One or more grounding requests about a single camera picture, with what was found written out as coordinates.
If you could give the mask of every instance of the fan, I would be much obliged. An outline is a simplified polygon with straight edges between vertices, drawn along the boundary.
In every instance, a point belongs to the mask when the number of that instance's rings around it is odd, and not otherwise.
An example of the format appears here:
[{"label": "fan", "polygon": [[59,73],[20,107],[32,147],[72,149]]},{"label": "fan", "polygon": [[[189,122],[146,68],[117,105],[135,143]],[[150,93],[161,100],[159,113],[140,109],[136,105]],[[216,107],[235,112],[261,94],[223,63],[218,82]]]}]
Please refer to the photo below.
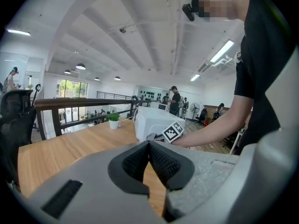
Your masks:
[{"label": "fan", "polygon": [[193,103],[190,106],[190,111],[193,113],[192,120],[194,119],[194,115],[200,111],[200,105],[198,103]]}]

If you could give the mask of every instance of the wooden table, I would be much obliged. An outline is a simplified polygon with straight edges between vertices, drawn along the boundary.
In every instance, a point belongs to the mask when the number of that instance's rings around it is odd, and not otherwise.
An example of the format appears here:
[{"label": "wooden table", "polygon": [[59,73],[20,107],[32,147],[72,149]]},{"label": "wooden table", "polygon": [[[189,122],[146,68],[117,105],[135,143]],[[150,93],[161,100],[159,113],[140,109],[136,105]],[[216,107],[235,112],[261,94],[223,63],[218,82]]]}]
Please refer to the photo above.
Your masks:
[{"label": "wooden table", "polygon": [[[116,130],[110,129],[106,122],[20,147],[18,174],[21,192],[29,197],[44,181],[81,157],[136,142],[134,123],[125,120]],[[149,201],[161,215],[166,189],[150,163],[145,169],[143,183],[149,186]]]}]

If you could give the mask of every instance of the white table leg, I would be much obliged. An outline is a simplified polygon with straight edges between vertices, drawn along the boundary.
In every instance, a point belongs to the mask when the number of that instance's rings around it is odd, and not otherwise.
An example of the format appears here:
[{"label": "white table leg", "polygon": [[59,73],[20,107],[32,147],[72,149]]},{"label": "white table leg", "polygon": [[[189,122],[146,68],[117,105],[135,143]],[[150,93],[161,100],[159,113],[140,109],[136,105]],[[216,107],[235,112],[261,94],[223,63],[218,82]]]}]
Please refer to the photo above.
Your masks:
[{"label": "white table leg", "polygon": [[237,138],[235,139],[234,145],[233,145],[232,149],[230,150],[229,154],[232,154],[232,152],[233,152],[235,146],[236,146],[237,143],[238,143],[239,137],[240,137],[240,133],[238,132]]}]

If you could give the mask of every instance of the black railing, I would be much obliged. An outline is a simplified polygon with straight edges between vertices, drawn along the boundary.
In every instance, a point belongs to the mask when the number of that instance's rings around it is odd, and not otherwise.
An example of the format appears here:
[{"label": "black railing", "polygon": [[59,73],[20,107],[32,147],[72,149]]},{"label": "black railing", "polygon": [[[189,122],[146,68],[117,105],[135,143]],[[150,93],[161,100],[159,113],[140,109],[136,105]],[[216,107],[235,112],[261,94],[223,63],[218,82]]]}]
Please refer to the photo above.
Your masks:
[{"label": "black railing", "polygon": [[[149,105],[150,101],[139,101],[138,104],[142,105],[143,103],[147,103]],[[37,100],[34,104],[37,113],[37,122],[39,127],[43,127],[43,119],[42,119],[42,111],[52,110],[52,119],[53,126],[55,130],[56,136],[62,135],[61,129],[66,129],[68,127],[72,127],[75,125],[80,125],[84,123],[90,123],[97,119],[102,119],[106,116],[97,116],[89,119],[72,121],[66,124],[61,124],[59,120],[59,112],[58,110],[61,108],[73,108],[73,107],[87,107],[87,106],[98,106],[98,105],[122,105],[122,104],[131,104],[131,108],[129,110],[117,112],[117,113],[126,113],[129,112],[129,117],[132,117],[133,112],[135,110],[134,105],[136,105],[136,100],[118,100],[118,99],[87,99],[87,98],[61,98],[61,99],[40,99]],[[46,140],[45,130],[40,129],[40,134],[42,140]]]},{"label": "black railing", "polygon": [[100,92],[100,91],[97,91],[97,98],[98,98],[98,99],[122,99],[122,100],[131,100],[131,99],[132,99],[132,96],[118,95],[118,94],[112,94],[112,93],[106,93],[106,92]]}]

